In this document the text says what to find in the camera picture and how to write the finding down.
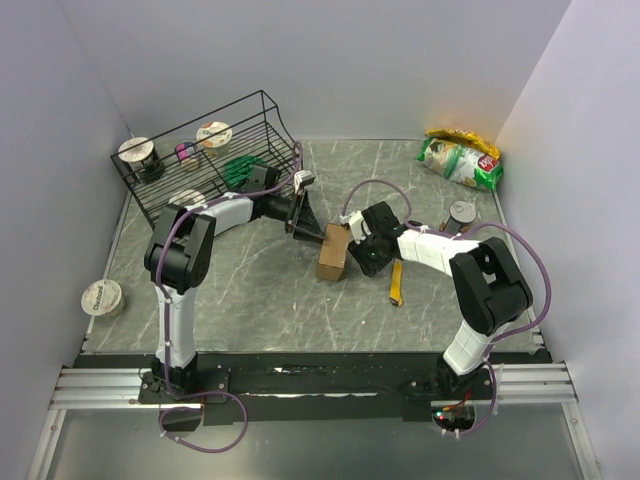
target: wire rack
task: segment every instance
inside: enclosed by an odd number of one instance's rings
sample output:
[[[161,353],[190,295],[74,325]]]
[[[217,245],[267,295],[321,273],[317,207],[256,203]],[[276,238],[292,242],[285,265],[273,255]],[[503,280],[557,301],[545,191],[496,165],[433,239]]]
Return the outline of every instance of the wire rack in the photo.
[[[209,137],[196,141],[198,128],[210,121],[224,122],[232,131],[229,149],[224,155],[216,155],[202,147],[201,143]],[[228,129],[216,132],[216,135]],[[201,193],[206,201],[227,192],[242,191],[243,182],[239,182],[237,176],[231,176],[234,179],[230,181],[229,175],[240,157],[257,157],[261,163],[276,167],[280,178],[284,178],[291,173],[294,155],[299,153],[282,122],[280,108],[264,90],[212,110],[144,143],[147,142],[152,142],[158,158],[146,165],[123,162],[119,156],[122,152],[111,155],[111,161],[152,228],[171,197],[185,190]],[[187,158],[198,162],[197,169],[185,168],[188,163],[175,153],[175,147],[184,142],[196,146],[195,153]],[[144,173],[149,168],[156,169],[161,176],[156,175],[159,178],[145,182]],[[287,185],[279,194],[290,198],[293,187]]]

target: table surface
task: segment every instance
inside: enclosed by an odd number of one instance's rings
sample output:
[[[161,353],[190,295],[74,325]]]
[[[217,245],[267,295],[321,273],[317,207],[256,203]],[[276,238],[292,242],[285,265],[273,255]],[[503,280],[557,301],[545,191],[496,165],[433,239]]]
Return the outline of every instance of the table surface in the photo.
[[[415,161],[419,141],[312,140],[303,142],[305,168],[317,177],[309,188],[321,225],[336,222],[350,189],[366,178],[394,182],[413,204],[412,219],[437,226],[451,202],[475,204],[479,221],[500,222],[494,196],[454,184]],[[349,210],[385,200],[399,218],[402,198],[388,187],[367,185]],[[153,352],[158,341],[158,305],[143,256],[151,227],[131,201],[117,240],[108,278],[123,289],[125,309],[96,318],[85,353]],[[479,232],[504,238],[498,229]],[[209,274],[196,298],[194,337],[199,351],[442,351],[462,315],[451,278],[405,262],[404,305],[389,303],[391,269],[365,277],[348,259],[346,278],[315,277],[319,245],[298,242],[283,224],[261,218],[216,237]],[[527,315],[514,327],[528,321]],[[535,351],[531,334],[516,335],[496,350]]]

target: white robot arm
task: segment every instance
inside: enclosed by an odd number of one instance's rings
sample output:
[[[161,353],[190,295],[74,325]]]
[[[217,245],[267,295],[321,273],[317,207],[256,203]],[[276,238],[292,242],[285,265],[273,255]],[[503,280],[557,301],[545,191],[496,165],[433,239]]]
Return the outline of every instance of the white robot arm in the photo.
[[[277,170],[272,167],[254,166],[243,194],[226,193],[214,205],[193,212],[186,218],[176,232],[176,239],[183,239],[181,242],[171,238],[171,230],[185,210],[197,207],[169,204],[164,207],[156,223],[144,257],[145,268],[151,272],[154,283],[158,266],[162,263],[162,286],[155,286],[160,335],[152,372],[157,378],[165,380],[163,371],[167,362],[170,365],[169,380],[182,392],[192,391],[195,386],[195,299],[197,287],[209,268],[214,237],[237,225],[268,216],[284,222],[285,232],[292,233],[295,239],[317,243],[323,241],[323,230],[313,215],[305,191],[305,187],[313,183],[313,175],[307,170],[295,172],[293,198],[263,194],[275,183],[277,176]],[[161,261],[167,241],[170,244]],[[165,334],[165,328],[168,328],[169,335]]]
[[[533,302],[515,260],[498,238],[458,240],[427,233],[424,226],[409,228],[386,202],[343,220],[353,235],[349,251],[365,275],[375,275],[397,258],[453,277],[464,320],[440,362],[448,388],[480,367],[492,340]]]

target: small container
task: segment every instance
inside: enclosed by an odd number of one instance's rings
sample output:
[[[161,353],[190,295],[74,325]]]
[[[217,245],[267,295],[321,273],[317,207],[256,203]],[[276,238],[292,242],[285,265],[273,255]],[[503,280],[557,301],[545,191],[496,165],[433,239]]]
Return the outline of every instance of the small container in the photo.
[[[183,190],[169,199],[169,203],[185,207],[187,210],[207,203],[207,199],[197,190]]]
[[[229,152],[231,146],[231,137],[233,133],[229,128],[229,125],[222,122],[209,122],[205,123],[198,129],[196,139],[203,148],[216,157],[222,157]]]
[[[477,215],[476,207],[472,203],[457,200],[449,206],[449,218],[442,222],[440,231],[450,235],[465,233]]]
[[[124,142],[118,149],[118,157],[130,171],[138,170],[136,176],[142,183],[155,182],[164,173],[164,164],[159,160],[153,142],[146,137],[135,137]]]
[[[87,287],[80,304],[88,315],[114,317],[124,308],[122,288],[113,280],[98,280]]]
[[[184,142],[176,145],[173,149],[180,161],[180,166],[187,171],[197,170],[200,166],[200,160],[198,159],[198,146],[195,143]]]

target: cardboard box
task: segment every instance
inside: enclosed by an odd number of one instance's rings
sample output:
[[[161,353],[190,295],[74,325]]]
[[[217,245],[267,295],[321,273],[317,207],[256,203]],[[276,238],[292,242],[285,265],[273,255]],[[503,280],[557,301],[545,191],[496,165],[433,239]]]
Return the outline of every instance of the cardboard box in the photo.
[[[327,238],[322,243],[316,277],[337,282],[344,275],[347,261],[347,247],[351,241],[351,232],[342,225],[327,225]]]

